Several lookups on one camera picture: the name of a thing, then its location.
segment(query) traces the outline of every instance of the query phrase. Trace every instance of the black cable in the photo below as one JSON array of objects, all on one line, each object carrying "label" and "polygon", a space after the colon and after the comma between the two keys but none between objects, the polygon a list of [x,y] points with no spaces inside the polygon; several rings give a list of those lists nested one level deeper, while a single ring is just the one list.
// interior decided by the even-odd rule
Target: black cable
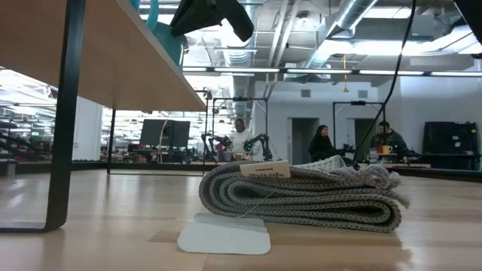
[{"label": "black cable", "polygon": [[360,147],[363,145],[363,143],[365,143],[365,141],[367,140],[367,137],[371,134],[371,131],[374,129],[375,124],[377,124],[378,118],[380,117],[380,115],[382,114],[383,110],[386,107],[386,104],[389,102],[390,98],[392,97],[393,90],[395,89],[395,84],[397,82],[398,71],[400,70],[401,58],[403,57],[405,44],[407,43],[410,30],[412,29],[413,18],[415,17],[415,9],[416,9],[416,0],[412,0],[412,10],[410,12],[410,18],[408,19],[407,30],[405,31],[404,39],[401,42],[401,51],[400,51],[400,54],[398,55],[397,65],[395,66],[395,73],[393,75],[393,81],[392,81],[392,86],[390,87],[389,95],[386,97],[385,102],[383,102],[382,107],[378,111],[377,116],[374,118],[373,123],[371,123],[370,129],[365,134],[360,144],[356,147],[354,157],[357,157]]}]

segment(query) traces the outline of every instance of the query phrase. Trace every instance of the wooden shelf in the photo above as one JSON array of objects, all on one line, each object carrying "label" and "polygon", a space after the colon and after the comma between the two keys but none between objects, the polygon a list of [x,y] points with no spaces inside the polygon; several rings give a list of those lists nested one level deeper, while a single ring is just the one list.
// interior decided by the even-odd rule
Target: wooden shelf
[{"label": "wooden shelf", "polygon": [[[1,1],[0,65],[57,86],[66,0]],[[127,0],[87,0],[79,96],[117,110],[204,111]]]}]

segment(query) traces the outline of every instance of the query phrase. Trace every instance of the person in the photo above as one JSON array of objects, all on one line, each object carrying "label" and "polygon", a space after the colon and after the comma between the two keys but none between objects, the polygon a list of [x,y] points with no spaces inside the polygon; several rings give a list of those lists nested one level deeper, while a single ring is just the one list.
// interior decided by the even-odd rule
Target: person
[{"label": "person", "polygon": [[[244,149],[244,142],[253,139],[254,136],[251,134],[245,127],[243,119],[237,119],[234,122],[234,126],[236,131],[232,132],[230,135],[230,140],[233,142],[231,145],[231,151],[234,153],[243,153],[246,152]],[[252,149],[252,154],[256,155],[259,151],[259,142],[255,143],[255,146]]]},{"label": "person", "polygon": [[316,130],[316,134],[313,136],[310,147],[308,148],[311,155],[311,162],[324,160],[336,154],[336,150],[331,144],[328,132],[328,127],[326,125],[321,125]]},{"label": "person", "polygon": [[386,121],[378,124],[378,133],[370,141],[370,148],[383,145],[392,146],[394,154],[405,154],[408,152],[407,143],[405,143],[403,137],[393,129],[390,129],[390,123]]}]

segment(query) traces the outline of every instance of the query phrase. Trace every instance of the metal frame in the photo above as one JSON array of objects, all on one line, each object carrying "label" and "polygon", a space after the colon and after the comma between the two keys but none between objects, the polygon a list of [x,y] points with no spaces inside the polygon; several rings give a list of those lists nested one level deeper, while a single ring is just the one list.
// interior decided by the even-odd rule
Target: metal frame
[{"label": "metal frame", "polygon": [[[362,106],[362,105],[354,105],[354,102],[360,102],[360,101],[353,101],[353,102],[333,102],[333,146],[336,148],[337,147],[337,122],[336,122],[336,111],[335,107],[337,104],[342,104],[342,105],[353,105],[353,106]],[[363,101],[365,105],[382,105],[382,102],[365,102]],[[383,121],[386,121],[386,108],[383,108]]]},{"label": "metal frame", "polygon": [[249,101],[264,101],[266,104],[266,111],[264,114],[264,125],[266,127],[266,135],[268,135],[268,98],[212,98],[212,132],[214,133],[214,110],[216,110],[216,101],[233,101],[233,102],[249,102]]},{"label": "metal frame", "polygon": [[[196,93],[208,93],[207,90],[196,90]],[[209,95],[206,95],[206,122],[204,126],[204,133],[208,130],[208,108],[209,108]],[[107,175],[150,175],[150,176],[191,176],[191,177],[204,177],[206,165],[206,149],[204,150],[203,157],[203,173],[202,174],[169,174],[169,173],[128,173],[128,172],[111,172],[112,166],[112,147],[114,143],[114,128],[115,128],[115,114],[116,110],[112,109],[112,119],[111,119],[111,132],[108,139],[108,156],[107,156]]]},{"label": "metal frame", "polygon": [[70,173],[74,141],[75,109],[84,38],[85,0],[67,0],[60,62],[52,168],[44,223],[12,222],[0,224],[0,233],[46,233],[56,230],[67,219]]}]

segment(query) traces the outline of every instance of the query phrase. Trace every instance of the man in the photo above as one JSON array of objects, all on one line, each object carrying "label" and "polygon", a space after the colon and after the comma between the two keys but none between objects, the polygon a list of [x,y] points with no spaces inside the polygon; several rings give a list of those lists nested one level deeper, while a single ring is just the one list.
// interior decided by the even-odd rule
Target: man
[{"label": "man", "polygon": [[399,133],[390,129],[390,123],[386,121],[378,124],[378,133],[370,141],[370,148],[382,145],[392,146],[394,154],[405,154],[408,152],[405,140]]}]

